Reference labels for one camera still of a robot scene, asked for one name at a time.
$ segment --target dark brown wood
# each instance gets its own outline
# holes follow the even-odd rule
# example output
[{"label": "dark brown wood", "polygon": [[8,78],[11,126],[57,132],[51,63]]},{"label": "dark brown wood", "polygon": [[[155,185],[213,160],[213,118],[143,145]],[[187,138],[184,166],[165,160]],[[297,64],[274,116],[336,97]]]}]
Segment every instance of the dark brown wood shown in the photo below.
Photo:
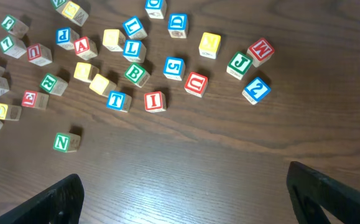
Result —
[{"label": "dark brown wood", "polygon": [[[167,15],[185,12],[186,40],[171,39],[164,21],[149,19],[145,1],[82,0],[90,17],[80,29],[47,0],[0,0],[6,14],[31,22],[27,45],[53,51],[38,67],[0,51],[11,91],[0,102],[20,105],[50,72],[69,81],[46,111],[24,108],[0,132],[0,215],[76,173],[85,187],[82,223],[296,223],[286,189],[290,161],[299,161],[360,190],[360,1],[168,1]],[[101,46],[104,29],[138,15],[149,34],[144,88],[123,77],[130,63]],[[73,78],[82,59],[55,45],[70,26],[99,46],[91,61],[133,97],[130,113],[105,107],[106,98]],[[199,56],[203,32],[222,35],[217,60]],[[7,33],[0,28],[0,39]],[[239,82],[226,73],[236,51],[261,37],[276,49]],[[183,57],[186,76],[209,78],[204,97],[162,74],[165,58]],[[272,92],[256,106],[241,96],[255,76]],[[144,93],[162,91],[168,110],[151,114]],[[57,132],[82,135],[80,150],[52,149]]]}]

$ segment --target wooden table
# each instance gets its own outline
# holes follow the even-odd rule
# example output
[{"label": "wooden table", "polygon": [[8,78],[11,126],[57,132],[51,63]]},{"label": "wooden table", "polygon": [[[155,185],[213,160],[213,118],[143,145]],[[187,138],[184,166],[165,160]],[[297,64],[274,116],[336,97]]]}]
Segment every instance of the wooden table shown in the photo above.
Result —
[{"label": "wooden table", "polygon": [[[38,67],[0,51],[11,84],[0,102],[20,105],[47,72],[70,81],[46,111],[25,108],[19,122],[4,123],[0,215],[72,173],[85,188],[82,223],[296,223],[285,185],[290,161],[360,190],[360,1],[168,0],[167,15],[188,14],[186,40],[171,39],[168,16],[149,19],[144,3],[82,0],[91,11],[80,28],[47,0],[0,0],[0,23],[6,14],[31,22],[25,43],[51,48],[54,61]],[[144,88],[124,78],[130,63],[120,53],[101,46],[105,29],[133,15],[149,34]],[[107,109],[106,98],[73,78],[82,59],[55,45],[65,26],[97,43],[91,63],[133,97],[130,113]],[[204,32],[222,36],[216,60],[199,56]],[[242,81],[228,75],[235,52],[260,37],[275,55]],[[163,76],[168,56],[185,59],[186,77],[208,76],[202,99]],[[272,91],[252,106],[241,92],[256,75]],[[144,109],[144,93],[154,90],[166,94],[164,113]],[[55,134],[69,130],[82,135],[80,150],[54,151]]]}]

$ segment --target wooden surface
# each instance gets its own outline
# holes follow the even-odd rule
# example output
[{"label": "wooden surface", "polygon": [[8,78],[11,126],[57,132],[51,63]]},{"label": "wooden surface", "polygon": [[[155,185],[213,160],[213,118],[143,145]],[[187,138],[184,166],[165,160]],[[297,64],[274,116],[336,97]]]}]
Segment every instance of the wooden surface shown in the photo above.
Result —
[{"label": "wooden surface", "polygon": [[[360,190],[359,0],[169,0],[167,15],[188,14],[187,40],[170,38],[167,19],[149,20],[145,1],[88,2],[81,1],[91,11],[80,29],[48,0],[0,0],[0,23],[9,13],[31,22],[26,44],[51,48],[54,61],[38,67],[0,51],[11,84],[0,102],[20,105],[47,72],[70,80],[46,111],[24,108],[19,122],[4,123],[0,215],[71,173],[85,188],[82,223],[296,223],[285,185],[290,161]],[[123,77],[130,63],[101,46],[105,29],[133,15],[149,34],[143,66],[152,77],[142,89]],[[65,26],[97,43],[91,63],[133,97],[129,114],[108,110],[106,98],[73,78],[82,59],[55,45]],[[203,32],[222,35],[217,60],[199,56]],[[226,66],[260,37],[276,53],[239,82]],[[185,59],[185,78],[209,77],[202,99],[164,77],[168,56]],[[241,92],[256,75],[272,91],[252,106]],[[168,99],[164,113],[144,110],[144,93],[154,90]],[[82,135],[80,150],[54,151],[56,133],[69,130]]]}]

